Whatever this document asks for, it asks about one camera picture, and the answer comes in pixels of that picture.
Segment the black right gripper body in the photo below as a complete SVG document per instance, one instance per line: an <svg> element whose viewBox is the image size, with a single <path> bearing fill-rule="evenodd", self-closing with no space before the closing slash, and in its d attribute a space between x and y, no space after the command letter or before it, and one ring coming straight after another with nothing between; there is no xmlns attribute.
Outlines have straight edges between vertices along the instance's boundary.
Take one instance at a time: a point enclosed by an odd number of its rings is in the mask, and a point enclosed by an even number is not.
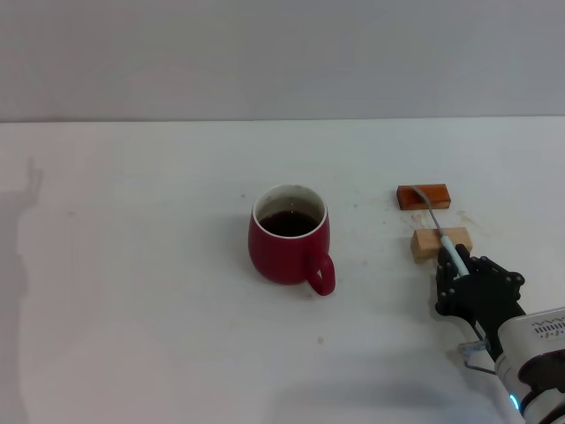
<svg viewBox="0 0 565 424"><path fill-rule="evenodd" d="M436 309L442 316L454 316L468 322L481 340L486 340L488 353L502 353L498 336L500 326L511 318L525 315L519 306L520 297L513 297L494 279L477 276L458 278L460 298L456 309Z"/></svg>

